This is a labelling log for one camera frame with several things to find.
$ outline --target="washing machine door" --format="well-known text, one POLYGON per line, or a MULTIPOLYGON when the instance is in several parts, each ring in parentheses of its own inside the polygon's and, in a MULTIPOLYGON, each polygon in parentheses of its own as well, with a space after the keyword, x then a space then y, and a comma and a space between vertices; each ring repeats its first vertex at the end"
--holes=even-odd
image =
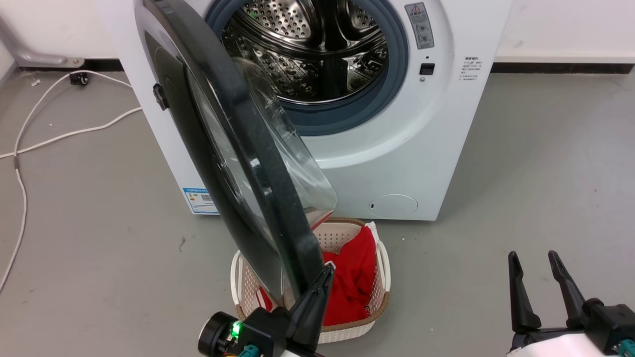
POLYGON ((142 4, 135 15, 158 105, 260 281, 278 303, 283 281, 297 298, 322 269, 312 229, 336 209, 335 191, 256 65, 231 58, 185 1, 142 4))

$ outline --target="green led light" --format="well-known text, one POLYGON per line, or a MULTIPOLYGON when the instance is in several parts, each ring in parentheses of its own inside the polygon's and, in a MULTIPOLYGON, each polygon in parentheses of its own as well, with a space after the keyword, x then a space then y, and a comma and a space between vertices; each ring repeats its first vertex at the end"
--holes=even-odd
POLYGON ((241 321, 234 322, 234 326, 232 326, 232 330, 229 333, 233 338, 237 339, 240 334, 240 328, 243 325, 241 321))

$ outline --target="stainless steel drum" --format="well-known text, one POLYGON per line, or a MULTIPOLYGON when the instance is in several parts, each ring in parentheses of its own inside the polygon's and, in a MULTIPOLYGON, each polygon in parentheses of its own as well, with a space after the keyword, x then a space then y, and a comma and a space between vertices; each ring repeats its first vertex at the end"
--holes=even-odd
POLYGON ((228 22, 223 44, 261 66, 280 99, 305 105, 361 91, 388 62, 381 30, 348 0, 252 0, 228 22))

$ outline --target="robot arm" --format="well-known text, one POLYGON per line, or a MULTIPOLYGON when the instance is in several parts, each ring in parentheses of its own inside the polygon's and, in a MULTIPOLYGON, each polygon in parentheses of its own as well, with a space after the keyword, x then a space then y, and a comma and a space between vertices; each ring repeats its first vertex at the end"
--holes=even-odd
POLYGON ((564 328, 541 328, 523 284, 523 268, 516 252, 509 254, 512 330, 516 333, 508 356, 635 357, 635 313, 628 306, 605 306, 599 299, 584 300, 558 253, 549 252, 554 279, 560 284, 568 319, 564 328))
POLYGON ((290 311, 259 307, 244 321, 223 312, 214 314, 199 336, 199 352, 207 357, 319 356, 315 350, 334 277, 334 265, 325 264, 290 311))

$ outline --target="black baseboard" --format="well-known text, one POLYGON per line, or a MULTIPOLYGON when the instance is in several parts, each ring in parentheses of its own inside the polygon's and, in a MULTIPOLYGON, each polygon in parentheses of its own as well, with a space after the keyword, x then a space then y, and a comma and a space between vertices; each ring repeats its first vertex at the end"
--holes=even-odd
POLYGON ((116 58, 87 59, 80 68, 20 67, 20 70, 25 72, 72 72, 78 69, 94 72, 123 72, 123 66, 116 58))
POLYGON ((558 64, 494 62, 490 73, 628 74, 635 64, 558 64))
MULTIPOLYGON (((635 64, 559 64, 559 63, 515 63, 494 62, 490 73, 545 73, 545 74, 628 74, 635 64)), ((21 67, 23 71, 72 72, 75 68, 21 67)), ((117 59, 86 60, 79 69, 95 72, 122 72, 123 66, 117 59)))

